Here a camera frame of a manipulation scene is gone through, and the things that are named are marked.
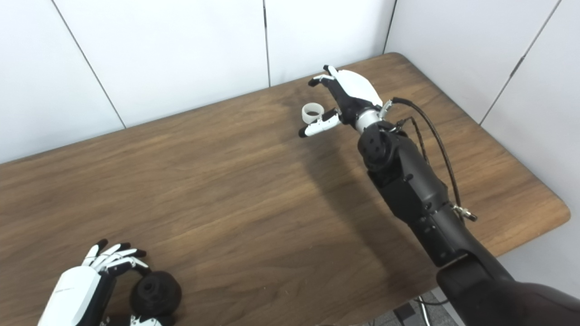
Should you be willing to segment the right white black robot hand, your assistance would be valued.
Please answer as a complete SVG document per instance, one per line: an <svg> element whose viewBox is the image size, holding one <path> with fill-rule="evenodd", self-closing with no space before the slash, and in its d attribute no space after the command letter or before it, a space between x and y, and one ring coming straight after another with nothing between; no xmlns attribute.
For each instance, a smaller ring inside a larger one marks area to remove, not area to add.
<svg viewBox="0 0 580 326"><path fill-rule="evenodd" d="M359 134L378 123L383 101L365 77L350 70L337 70L325 65L326 74L314 76L307 83L310 87L322 84L331 93L338 107L324 111L313 122L298 131L300 138L335 128L339 124L352 126Z"/></svg>

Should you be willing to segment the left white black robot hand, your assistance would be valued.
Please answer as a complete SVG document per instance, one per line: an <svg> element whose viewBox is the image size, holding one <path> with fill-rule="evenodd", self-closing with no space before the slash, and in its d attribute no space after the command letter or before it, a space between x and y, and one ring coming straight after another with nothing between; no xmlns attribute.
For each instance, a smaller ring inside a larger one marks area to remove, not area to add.
<svg viewBox="0 0 580 326"><path fill-rule="evenodd" d="M90 247L80 265L63 272L38 321L40 326L101 326L117 278L130 270L151 273L143 262L145 250L130 243L108 247L101 239Z"/></svg>

